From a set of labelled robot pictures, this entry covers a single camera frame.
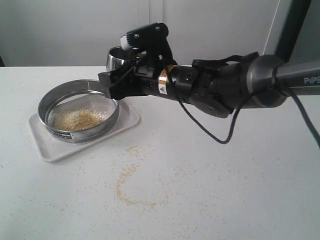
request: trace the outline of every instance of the robotic arm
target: robotic arm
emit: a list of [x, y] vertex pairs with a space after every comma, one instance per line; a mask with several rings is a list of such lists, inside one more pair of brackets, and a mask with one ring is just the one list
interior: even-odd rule
[[131, 61], [98, 74], [108, 98], [154, 95], [226, 118], [240, 103], [240, 108], [274, 108], [289, 96], [320, 95], [319, 60], [290, 64], [254, 52], [221, 60], [195, 59], [192, 66], [182, 66], [173, 59], [168, 34], [164, 23], [153, 23], [121, 37]]

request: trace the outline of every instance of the white tray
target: white tray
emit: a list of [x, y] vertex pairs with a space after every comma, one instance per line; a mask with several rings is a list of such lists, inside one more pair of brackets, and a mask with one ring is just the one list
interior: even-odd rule
[[119, 118], [113, 128], [105, 135], [89, 142], [69, 143], [53, 137], [41, 123], [38, 114], [31, 116], [28, 127], [40, 158], [46, 162], [63, 159], [117, 133], [133, 127], [139, 122], [139, 115], [124, 101], [120, 101]]

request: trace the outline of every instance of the table surface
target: table surface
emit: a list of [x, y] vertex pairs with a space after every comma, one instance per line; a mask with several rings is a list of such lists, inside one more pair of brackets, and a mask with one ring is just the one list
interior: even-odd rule
[[[126, 102], [141, 123], [64, 160], [27, 127], [42, 96], [104, 67], [0, 68], [1, 240], [319, 239], [320, 152], [291, 99], [241, 111], [231, 142], [177, 102]], [[317, 129], [320, 98], [301, 97]], [[225, 138], [231, 119], [188, 109]]]

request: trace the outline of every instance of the warning label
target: warning label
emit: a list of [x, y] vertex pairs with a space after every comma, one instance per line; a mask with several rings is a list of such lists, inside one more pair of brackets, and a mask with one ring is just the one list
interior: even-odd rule
[[[168, 65], [168, 70], [169, 72], [175, 67], [176, 65]], [[168, 95], [167, 93], [167, 82], [168, 82], [168, 78], [167, 78], [167, 72], [165, 69], [162, 70], [162, 72], [160, 73], [160, 76], [158, 78], [158, 89], [159, 89], [159, 93], [160, 94], [165, 94]]]

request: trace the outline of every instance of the metal sieve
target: metal sieve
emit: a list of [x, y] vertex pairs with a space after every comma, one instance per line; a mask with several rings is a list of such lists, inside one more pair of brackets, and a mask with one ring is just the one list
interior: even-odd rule
[[[79, 130], [56, 128], [55, 123], [59, 118], [78, 112], [92, 113], [98, 120], [97, 124], [88, 122], [92, 126]], [[54, 137], [69, 143], [86, 142], [98, 138], [116, 124], [119, 101], [106, 98], [98, 81], [74, 80], [49, 91], [38, 105], [38, 116]]]

